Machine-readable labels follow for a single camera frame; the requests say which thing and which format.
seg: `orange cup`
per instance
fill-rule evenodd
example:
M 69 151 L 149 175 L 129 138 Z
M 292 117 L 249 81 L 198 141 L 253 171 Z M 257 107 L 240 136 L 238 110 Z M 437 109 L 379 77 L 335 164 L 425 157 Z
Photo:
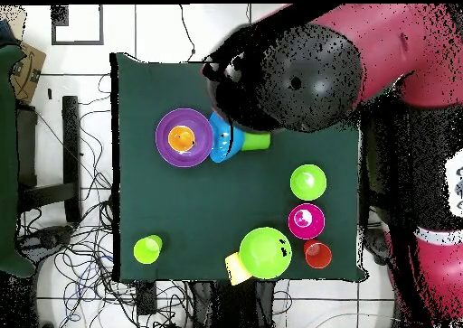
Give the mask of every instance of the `orange cup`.
M 175 151 L 184 153 L 194 145 L 194 132 L 187 126 L 173 127 L 169 132 L 167 142 Z
M 326 244 L 310 239 L 304 244 L 306 262 L 312 268 L 325 268 L 331 263 L 331 250 Z

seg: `lime green cup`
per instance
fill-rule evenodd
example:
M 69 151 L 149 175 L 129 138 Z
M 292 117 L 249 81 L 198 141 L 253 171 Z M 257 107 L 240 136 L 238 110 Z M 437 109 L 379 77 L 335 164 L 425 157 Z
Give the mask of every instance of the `lime green cup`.
M 326 190 L 326 176 L 318 166 L 303 164 L 293 172 L 289 185 L 300 200 L 314 201 Z
M 240 260 L 248 272 L 258 279 L 280 276 L 291 262 L 292 249 L 280 231 L 262 227 L 248 233 L 240 245 Z
M 135 259 L 144 265 L 150 265 L 155 263 L 161 248 L 163 247 L 163 241 L 157 235 L 150 235 L 146 238 L 140 239 L 134 246 L 134 257 Z
M 270 147 L 270 134 L 250 134 L 244 133 L 242 151 L 265 150 Z

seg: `green tablecloth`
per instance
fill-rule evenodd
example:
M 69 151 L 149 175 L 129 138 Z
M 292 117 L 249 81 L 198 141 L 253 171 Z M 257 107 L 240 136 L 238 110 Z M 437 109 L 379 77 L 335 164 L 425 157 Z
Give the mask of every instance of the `green tablecloth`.
M 13 65 L 24 57 L 19 46 L 0 47 L 0 270 L 28 277 L 35 266 L 15 249 L 18 220 L 18 152 L 16 103 L 10 84 Z
M 211 115 L 201 65 L 142 63 L 124 54 L 116 60 L 121 280 L 226 279 L 225 257 L 238 251 L 249 231 L 262 226 L 276 228 L 290 240 L 293 258 L 280 278 L 364 278 L 355 263 L 356 130 L 283 131 L 272 136 L 268 150 L 240 152 L 221 164 L 208 158 L 193 168 L 175 168 L 156 150 L 156 126 L 176 108 Z M 324 195 L 314 201 L 326 215 L 319 239 L 333 252 L 331 265 L 323 270 L 307 265 L 304 241 L 288 229 L 289 212 L 302 202 L 289 189 L 289 177 L 301 164 L 319 165 L 328 181 Z M 150 234 L 159 235 L 164 246 L 156 263 L 142 265 L 133 247 Z

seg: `lime green bowl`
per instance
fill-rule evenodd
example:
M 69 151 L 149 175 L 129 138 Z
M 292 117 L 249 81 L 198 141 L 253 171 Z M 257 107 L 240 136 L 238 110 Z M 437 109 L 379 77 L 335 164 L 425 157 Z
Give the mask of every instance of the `lime green bowl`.
M 291 257 L 288 238 L 270 227 L 251 231 L 240 245 L 241 263 L 258 279 L 280 276 L 288 268 Z
M 302 201 L 314 201 L 326 190 L 326 176 L 322 169 L 314 164 L 303 164 L 291 175 L 291 191 Z

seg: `pink bowl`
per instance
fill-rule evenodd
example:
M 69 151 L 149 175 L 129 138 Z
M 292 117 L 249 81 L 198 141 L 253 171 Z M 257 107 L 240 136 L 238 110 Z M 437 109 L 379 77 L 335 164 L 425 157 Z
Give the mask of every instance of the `pink bowl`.
M 299 239 L 316 238 L 325 228 L 325 215 L 315 204 L 302 203 L 289 214 L 288 226 Z

